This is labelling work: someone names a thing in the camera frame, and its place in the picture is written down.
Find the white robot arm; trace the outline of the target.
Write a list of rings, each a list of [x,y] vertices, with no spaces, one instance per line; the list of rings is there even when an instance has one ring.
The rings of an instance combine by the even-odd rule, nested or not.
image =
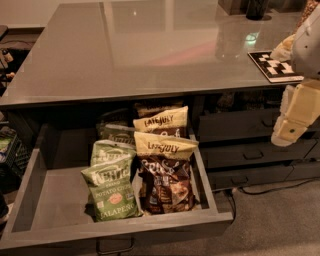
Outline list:
[[[304,17],[291,38],[290,52],[292,69],[304,79],[283,92],[271,136],[279,147],[296,143],[320,116],[320,6]]]

